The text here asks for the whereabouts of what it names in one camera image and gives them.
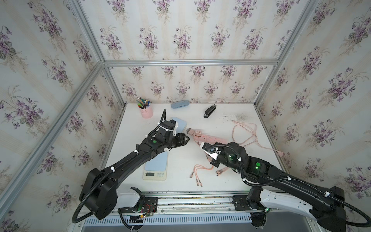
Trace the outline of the pink USB charger adapter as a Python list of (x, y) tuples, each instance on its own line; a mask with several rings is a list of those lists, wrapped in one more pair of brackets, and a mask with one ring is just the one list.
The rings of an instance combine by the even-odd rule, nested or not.
[(188, 128), (186, 132), (187, 132), (188, 135), (191, 135), (193, 137), (195, 137), (195, 136), (197, 137), (197, 136), (200, 136), (202, 134), (202, 132), (200, 130), (195, 130), (195, 129), (192, 129), (192, 128)]

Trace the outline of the pink power strip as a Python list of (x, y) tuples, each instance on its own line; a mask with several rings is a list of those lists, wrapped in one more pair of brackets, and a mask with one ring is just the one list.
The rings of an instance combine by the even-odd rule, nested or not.
[(228, 143), (228, 141), (226, 139), (211, 136), (211, 135), (207, 135), (207, 134), (204, 134), (204, 133), (202, 133), (200, 136), (193, 137), (193, 139), (196, 142), (196, 144), (198, 144), (198, 145), (201, 145), (202, 142), (209, 143), (211, 145), (216, 144), (216, 143), (221, 143), (221, 144), (227, 144)]

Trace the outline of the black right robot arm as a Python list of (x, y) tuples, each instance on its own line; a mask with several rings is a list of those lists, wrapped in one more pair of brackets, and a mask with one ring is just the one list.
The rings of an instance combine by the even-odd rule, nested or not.
[(240, 174), (251, 187), (246, 200), (253, 209), (285, 209), (312, 218), (331, 232), (344, 232), (347, 226), (371, 226), (371, 218), (345, 202), (344, 190), (339, 187), (324, 188), (296, 178), (263, 159), (249, 156), (235, 142), (206, 143), (201, 148), (211, 157), (211, 165), (223, 164)]

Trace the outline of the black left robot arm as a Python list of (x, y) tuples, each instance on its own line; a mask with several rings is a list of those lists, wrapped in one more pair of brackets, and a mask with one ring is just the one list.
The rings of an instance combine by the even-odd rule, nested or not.
[(127, 177), (157, 155), (187, 145), (190, 138), (177, 129), (177, 122), (173, 119), (168, 121), (164, 110), (157, 126), (136, 145), (134, 151), (109, 167), (91, 170), (80, 193), (80, 204), (72, 216), (72, 223), (92, 215), (97, 219), (108, 216), (117, 204), (117, 189)]

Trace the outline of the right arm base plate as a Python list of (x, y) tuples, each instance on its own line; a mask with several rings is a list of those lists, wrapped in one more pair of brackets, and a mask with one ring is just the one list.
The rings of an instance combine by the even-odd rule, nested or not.
[(271, 208), (265, 207), (261, 202), (263, 188), (253, 187), (247, 195), (234, 195), (232, 202), (236, 211), (260, 210), (264, 213), (269, 212)]

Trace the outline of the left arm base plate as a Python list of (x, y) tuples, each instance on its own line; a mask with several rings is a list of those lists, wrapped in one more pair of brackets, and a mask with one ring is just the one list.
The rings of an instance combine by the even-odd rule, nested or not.
[(141, 214), (143, 217), (152, 216), (157, 212), (158, 197), (146, 196), (136, 187), (118, 195), (116, 209), (123, 214)]

